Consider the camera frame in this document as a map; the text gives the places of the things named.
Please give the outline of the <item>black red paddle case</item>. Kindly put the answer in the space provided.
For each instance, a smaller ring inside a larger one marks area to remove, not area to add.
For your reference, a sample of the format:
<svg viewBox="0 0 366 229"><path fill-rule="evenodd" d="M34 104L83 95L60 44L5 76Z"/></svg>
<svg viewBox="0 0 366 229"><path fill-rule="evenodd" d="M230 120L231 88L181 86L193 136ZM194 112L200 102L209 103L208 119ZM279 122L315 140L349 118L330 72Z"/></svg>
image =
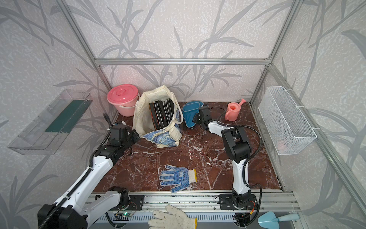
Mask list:
<svg viewBox="0 0 366 229"><path fill-rule="evenodd" d="M152 117L152 122L155 130L160 130L164 128L164 120L162 118L162 113L160 111L157 101L149 103L149 110Z"/></svg>

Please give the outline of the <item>blue paddle case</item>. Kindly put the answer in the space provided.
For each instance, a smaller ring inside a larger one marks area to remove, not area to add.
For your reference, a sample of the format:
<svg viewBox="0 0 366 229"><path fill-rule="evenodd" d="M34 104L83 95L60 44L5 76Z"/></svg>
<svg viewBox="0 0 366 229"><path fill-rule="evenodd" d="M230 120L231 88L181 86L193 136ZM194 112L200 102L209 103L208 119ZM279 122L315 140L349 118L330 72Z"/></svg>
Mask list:
<svg viewBox="0 0 366 229"><path fill-rule="evenodd" d="M197 113L199 113L199 108L203 105L204 103L201 101L190 101L183 105L182 113L188 129L192 129L196 126L196 123L193 122L193 118Z"/></svg>

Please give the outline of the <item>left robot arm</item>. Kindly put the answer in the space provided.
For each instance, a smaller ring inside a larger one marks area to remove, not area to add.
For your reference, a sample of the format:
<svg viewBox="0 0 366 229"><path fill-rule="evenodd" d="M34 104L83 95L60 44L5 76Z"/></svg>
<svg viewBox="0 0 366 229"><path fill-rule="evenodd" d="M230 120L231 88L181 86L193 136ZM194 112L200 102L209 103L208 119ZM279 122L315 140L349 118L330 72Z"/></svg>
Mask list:
<svg viewBox="0 0 366 229"><path fill-rule="evenodd" d="M109 210L129 206L128 191L121 187L112 187L92 203L86 203L105 174L140 140L136 130L122 122L113 124L106 113L104 118L109 125L107 137L92 153L89 166L75 183L53 204L41 207L37 214L40 229L87 229Z"/></svg>

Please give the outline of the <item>cream canvas tote bag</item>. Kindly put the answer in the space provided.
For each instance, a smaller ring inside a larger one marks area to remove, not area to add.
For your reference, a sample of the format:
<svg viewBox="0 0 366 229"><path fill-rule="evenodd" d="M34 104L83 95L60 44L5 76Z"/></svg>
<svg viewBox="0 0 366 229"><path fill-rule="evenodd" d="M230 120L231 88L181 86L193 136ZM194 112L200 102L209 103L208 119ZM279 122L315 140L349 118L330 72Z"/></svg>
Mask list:
<svg viewBox="0 0 366 229"><path fill-rule="evenodd" d="M163 129L155 130L149 110L149 103L164 101L168 98L175 104L172 120ZM142 96L136 102L133 129L137 131L140 137L156 144L158 148L177 147L182 137L180 125L183 120L183 113L174 93L163 85L151 91L143 92Z"/></svg>

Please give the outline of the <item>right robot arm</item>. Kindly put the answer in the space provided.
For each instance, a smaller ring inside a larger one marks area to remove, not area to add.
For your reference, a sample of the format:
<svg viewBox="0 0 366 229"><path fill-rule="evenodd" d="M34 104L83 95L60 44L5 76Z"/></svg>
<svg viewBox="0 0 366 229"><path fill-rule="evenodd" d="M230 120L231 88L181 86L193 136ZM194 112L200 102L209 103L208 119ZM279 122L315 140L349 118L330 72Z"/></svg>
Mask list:
<svg viewBox="0 0 366 229"><path fill-rule="evenodd" d="M208 106L202 106L194 115L193 122L204 130L220 136L223 140L226 154L232 162L234 182L232 185L232 206L244 209L252 204L253 209L259 209L261 200L256 200L248 180L248 162L254 157L252 147L245 129L254 128L243 125L229 125L213 120Z"/></svg>

